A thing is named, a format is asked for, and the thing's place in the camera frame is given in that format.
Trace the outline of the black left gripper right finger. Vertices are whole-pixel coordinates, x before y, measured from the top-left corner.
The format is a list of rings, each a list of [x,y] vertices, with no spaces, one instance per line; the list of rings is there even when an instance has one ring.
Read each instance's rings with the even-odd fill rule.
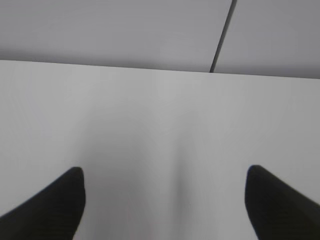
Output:
[[[260,165],[248,168],[248,218],[259,240],[318,240],[320,206]]]

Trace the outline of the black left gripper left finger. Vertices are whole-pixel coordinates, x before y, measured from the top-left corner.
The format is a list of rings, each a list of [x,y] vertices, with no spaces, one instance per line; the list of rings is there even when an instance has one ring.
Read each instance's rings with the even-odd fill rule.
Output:
[[[0,217],[2,240],[71,240],[86,205],[84,172],[72,167]]]

